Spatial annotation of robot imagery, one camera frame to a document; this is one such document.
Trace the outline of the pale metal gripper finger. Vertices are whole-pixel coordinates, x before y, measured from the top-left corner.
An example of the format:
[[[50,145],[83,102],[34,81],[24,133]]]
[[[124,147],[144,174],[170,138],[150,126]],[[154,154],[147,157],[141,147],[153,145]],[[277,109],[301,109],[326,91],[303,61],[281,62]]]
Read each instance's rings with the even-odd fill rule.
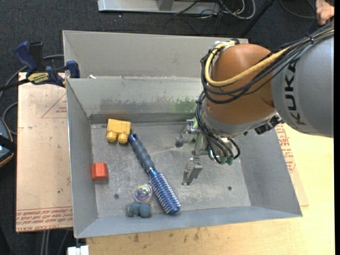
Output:
[[[182,185],[191,185],[193,176],[191,175],[194,171],[195,163],[193,159],[188,159],[183,173]]]
[[[200,174],[203,166],[202,165],[193,165],[188,170],[188,179],[187,185],[191,185],[194,179],[197,179],[198,175]]]

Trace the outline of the person's hand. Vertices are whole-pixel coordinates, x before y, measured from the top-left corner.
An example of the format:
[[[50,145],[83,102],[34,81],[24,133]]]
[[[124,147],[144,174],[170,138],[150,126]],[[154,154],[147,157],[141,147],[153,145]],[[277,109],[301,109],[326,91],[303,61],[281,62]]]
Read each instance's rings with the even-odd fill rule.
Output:
[[[334,16],[334,6],[326,0],[316,1],[316,20],[319,25],[323,26]]]

